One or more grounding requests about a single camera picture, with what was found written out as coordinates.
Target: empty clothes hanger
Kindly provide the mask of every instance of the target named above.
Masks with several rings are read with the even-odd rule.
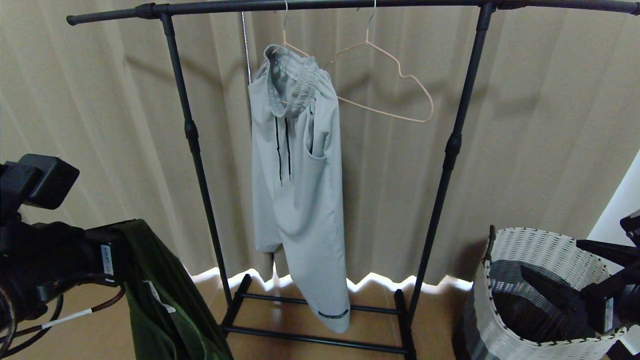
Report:
[[[283,47],[288,47],[292,50],[295,50],[297,52],[299,52],[300,54],[306,56],[307,58],[310,58],[311,55],[305,53],[304,51],[298,49],[297,47],[291,45],[290,43],[287,42],[287,17],[289,16],[289,2],[287,0],[284,1],[284,6],[285,6],[285,13],[284,13],[284,21],[282,22],[282,44],[280,44],[280,46],[278,46],[273,52],[277,52],[278,50],[280,50]]]
[[[403,78],[403,79],[411,78],[411,79],[413,79],[413,80],[414,80],[414,81],[415,81],[415,82],[420,86],[420,88],[422,89],[422,91],[424,92],[424,94],[425,94],[425,95],[427,96],[427,98],[429,99],[429,105],[431,106],[431,113],[429,114],[429,117],[428,117],[426,120],[424,120],[424,119],[423,119],[423,120],[421,120],[421,119],[414,119],[414,118],[410,118],[410,117],[404,117],[404,116],[401,116],[401,115],[396,115],[396,114],[387,113],[387,112],[384,112],[384,111],[381,111],[381,110],[376,110],[376,109],[374,109],[374,108],[370,108],[370,107],[368,107],[368,106],[364,106],[364,105],[362,105],[362,104],[358,104],[357,102],[353,102],[353,101],[351,101],[351,100],[347,100],[347,99],[345,99],[345,98],[343,98],[343,97],[341,97],[341,96],[338,96],[338,99],[340,99],[340,100],[342,100],[342,101],[345,101],[345,102],[348,102],[348,103],[350,103],[350,104],[352,104],[352,105],[359,106],[359,107],[361,107],[361,108],[363,108],[363,109],[366,109],[366,110],[369,110],[369,111],[373,111],[373,112],[375,112],[375,113],[379,113],[379,114],[382,114],[382,115],[386,115],[386,116],[394,117],[394,118],[396,118],[396,119],[409,120],[409,121],[413,121],[413,122],[425,123],[425,122],[427,122],[427,121],[431,120],[431,118],[433,118],[433,99],[431,98],[431,95],[429,94],[429,92],[427,91],[427,89],[424,87],[424,85],[423,85],[423,84],[422,84],[422,83],[421,83],[421,82],[420,82],[420,81],[419,81],[415,76],[413,76],[413,75],[411,75],[411,74],[409,74],[409,75],[404,75],[404,74],[402,73],[402,67],[400,66],[400,61],[399,61],[395,56],[393,56],[393,55],[389,54],[389,53],[388,53],[388,52],[386,52],[385,50],[383,50],[383,49],[381,49],[380,47],[378,47],[376,44],[374,44],[374,43],[372,43],[372,42],[370,42],[370,41],[369,41],[369,25],[371,24],[371,20],[373,19],[373,15],[376,13],[376,5],[377,5],[377,0],[374,0],[374,1],[373,1],[373,12],[371,13],[371,17],[369,17],[369,21],[367,22],[367,33],[366,33],[366,36],[365,36],[365,40],[364,40],[363,42],[359,43],[359,44],[356,44],[356,45],[353,45],[353,46],[349,46],[349,47],[347,47],[346,49],[343,49],[343,50],[338,51],[338,52],[335,54],[335,57],[333,58],[333,60],[332,60],[332,61],[329,61],[329,62],[324,66],[324,69],[325,69],[327,66],[329,66],[329,64],[333,64],[333,63],[335,63],[335,62],[338,60],[338,56],[340,56],[340,54],[342,54],[342,53],[345,53],[345,52],[347,52],[347,51],[349,51],[349,50],[353,50],[353,49],[355,49],[355,48],[357,48],[357,47],[360,47],[360,46],[363,46],[363,45],[371,46],[371,47],[372,47],[372,48],[374,48],[375,50],[377,50],[377,51],[379,51],[379,52],[383,53],[384,55],[386,55],[387,57],[391,58],[392,60],[394,60],[394,61],[396,62],[397,66],[398,66],[398,74],[400,75],[400,77],[401,77],[401,78]]]

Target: laundry basket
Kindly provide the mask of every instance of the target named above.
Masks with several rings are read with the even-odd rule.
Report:
[[[584,316],[560,312],[522,279],[521,265],[578,290],[610,276],[600,258],[578,249],[570,237],[523,227],[495,232],[492,226],[454,332],[458,360],[600,360],[627,332],[624,327],[600,336]]]

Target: beige curtain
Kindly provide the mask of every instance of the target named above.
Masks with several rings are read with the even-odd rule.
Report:
[[[159,21],[71,27],[68,14],[141,1],[0,4],[0,160],[58,155],[81,176],[31,222],[91,227],[144,218],[192,274],[215,265]],[[341,104],[349,278],[415,273],[442,171],[478,8],[384,8],[371,38],[431,92],[428,124]],[[291,11],[288,40],[320,66],[361,42],[370,9]],[[176,16],[189,100],[230,275],[271,256],[253,248],[248,52],[282,41],[283,12]],[[487,35],[463,148],[427,282],[469,279],[488,226],[586,236],[640,149],[640,22],[623,14],[498,11]],[[327,67],[337,92],[400,115],[429,112],[391,60],[357,49]],[[279,272],[283,255],[276,254]]]

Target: vertical black pole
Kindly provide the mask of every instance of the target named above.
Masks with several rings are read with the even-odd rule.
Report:
[[[451,172],[453,171],[453,167],[456,164],[456,157],[458,156],[460,147],[462,145],[462,127],[465,123],[465,117],[467,116],[467,109],[469,107],[469,100],[471,100],[471,93],[473,92],[474,82],[476,81],[478,65],[480,64],[480,55],[482,55],[482,48],[484,46],[484,38],[486,36],[486,31],[489,28],[491,14],[494,11],[494,3],[485,3],[480,9],[480,15],[478,17],[478,24],[476,27],[476,39],[474,40],[473,50],[471,51],[471,57],[469,58],[467,77],[465,78],[465,85],[462,89],[462,95],[460,96],[460,105],[458,106],[456,122],[453,125],[453,131],[451,132],[449,141],[447,141],[447,147],[445,148],[444,164],[442,165],[442,176],[440,177],[440,184],[438,185],[438,192],[436,193],[436,201],[433,204],[433,211],[431,212],[431,221],[429,222],[427,238],[424,241],[424,249],[422,250],[422,257],[420,259],[420,267],[418,267],[418,276],[415,280],[413,295],[411,296],[411,304],[409,306],[408,315],[409,326],[411,326],[413,322],[415,308],[418,306],[418,298],[420,297],[420,290],[422,288],[422,282],[424,281],[424,274],[427,270],[429,256],[431,255],[433,241],[436,237],[436,230],[438,229],[438,222],[440,221],[440,214],[442,213],[444,198],[447,195],[447,187],[449,187]]]
[[[220,237],[216,228],[216,219],[213,217],[213,207],[211,206],[211,198],[209,196],[209,187],[207,186],[207,178],[204,174],[202,165],[202,157],[200,156],[200,143],[198,142],[198,128],[191,118],[191,108],[189,108],[189,99],[187,98],[187,88],[184,85],[184,76],[182,75],[182,66],[180,66],[180,56],[178,55],[178,46],[175,42],[175,32],[173,30],[173,21],[171,16],[166,13],[160,13],[160,20],[164,26],[164,34],[166,42],[169,45],[169,55],[171,56],[171,64],[173,65],[173,75],[175,83],[178,86],[178,95],[180,95],[180,104],[182,105],[182,114],[184,115],[184,132],[189,141],[189,148],[193,156],[193,163],[196,167],[198,176],[198,184],[200,185],[200,194],[202,202],[204,202],[204,211],[207,214],[207,223],[209,224],[209,232],[213,239],[213,249],[216,252],[216,259],[220,268],[220,277],[222,279],[222,288],[227,299],[227,307],[231,306],[231,290],[229,289],[229,281],[227,278],[227,269],[225,268],[225,260],[222,257],[222,249],[220,248]]]

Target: green garment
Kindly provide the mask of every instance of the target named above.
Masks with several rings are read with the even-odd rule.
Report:
[[[125,286],[136,359],[232,360],[189,274],[147,223],[132,220],[114,228],[125,234],[133,252]]]

